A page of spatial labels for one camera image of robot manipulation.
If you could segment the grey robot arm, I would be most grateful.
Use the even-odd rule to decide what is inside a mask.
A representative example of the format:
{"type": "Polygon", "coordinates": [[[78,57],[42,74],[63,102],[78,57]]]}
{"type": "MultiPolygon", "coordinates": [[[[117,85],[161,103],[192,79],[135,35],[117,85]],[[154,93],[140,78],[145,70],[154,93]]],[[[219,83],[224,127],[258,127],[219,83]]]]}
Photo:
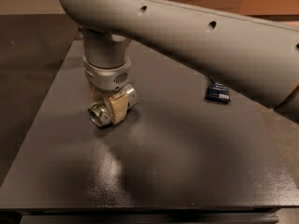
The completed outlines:
{"type": "Polygon", "coordinates": [[[128,82],[135,40],[299,121],[299,30],[166,0],[60,0],[81,25],[87,78],[101,92],[128,82]]]}

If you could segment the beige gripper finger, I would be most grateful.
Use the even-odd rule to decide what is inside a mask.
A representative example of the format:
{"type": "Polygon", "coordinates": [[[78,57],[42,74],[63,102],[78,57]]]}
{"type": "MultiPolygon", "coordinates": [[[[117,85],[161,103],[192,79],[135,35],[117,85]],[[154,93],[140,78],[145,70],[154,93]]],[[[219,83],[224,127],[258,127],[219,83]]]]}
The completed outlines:
{"type": "Polygon", "coordinates": [[[127,93],[115,93],[104,97],[105,105],[109,111],[113,124],[118,124],[126,117],[129,96],[127,93]]]}
{"type": "Polygon", "coordinates": [[[97,102],[104,97],[104,94],[100,92],[92,83],[89,83],[89,88],[94,102],[97,102]]]}

